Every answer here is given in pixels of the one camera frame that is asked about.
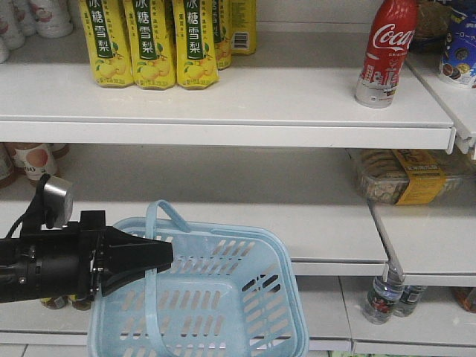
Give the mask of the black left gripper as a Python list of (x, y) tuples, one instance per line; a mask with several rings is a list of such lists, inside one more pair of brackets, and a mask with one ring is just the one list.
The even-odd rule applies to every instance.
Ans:
[(144, 278), (146, 271), (169, 269), (173, 246), (107, 227), (104, 210), (84, 210), (80, 214), (78, 257), (76, 296), (79, 300), (94, 299), (100, 287), (105, 297)]

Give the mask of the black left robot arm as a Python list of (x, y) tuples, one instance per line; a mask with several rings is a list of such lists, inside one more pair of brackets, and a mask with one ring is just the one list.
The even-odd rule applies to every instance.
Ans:
[(169, 269), (169, 242), (133, 236), (106, 225), (102, 210), (83, 211), (80, 221), (56, 230), (23, 232), (1, 239), (3, 303), (75, 295), (94, 299)]

